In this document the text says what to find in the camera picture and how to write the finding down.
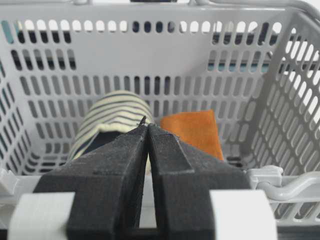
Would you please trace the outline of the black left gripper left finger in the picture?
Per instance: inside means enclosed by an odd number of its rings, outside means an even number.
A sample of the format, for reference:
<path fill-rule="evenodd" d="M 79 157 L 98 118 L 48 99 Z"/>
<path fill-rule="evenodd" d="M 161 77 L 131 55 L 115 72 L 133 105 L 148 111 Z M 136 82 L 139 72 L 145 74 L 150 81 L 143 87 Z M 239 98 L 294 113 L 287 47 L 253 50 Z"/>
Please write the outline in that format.
<path fill-rule="evenodd" d="M 144 125 L 44 174 L 35 193 L 74 192 L 69 240 L 114 240 L 138 228 L 145 179 L 148 128 Z"/>

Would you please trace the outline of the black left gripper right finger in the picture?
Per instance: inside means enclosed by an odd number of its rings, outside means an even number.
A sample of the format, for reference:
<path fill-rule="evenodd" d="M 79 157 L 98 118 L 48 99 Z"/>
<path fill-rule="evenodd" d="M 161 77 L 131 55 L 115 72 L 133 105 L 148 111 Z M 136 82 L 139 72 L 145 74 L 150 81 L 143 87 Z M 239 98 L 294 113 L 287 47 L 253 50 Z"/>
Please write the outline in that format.
<path fill-rule="evenodd" d="M 153 124 L 148 149 L 157 228 L 167 240 L 212 240 L 209 191 L 250 189 L 243 171 Z"/>

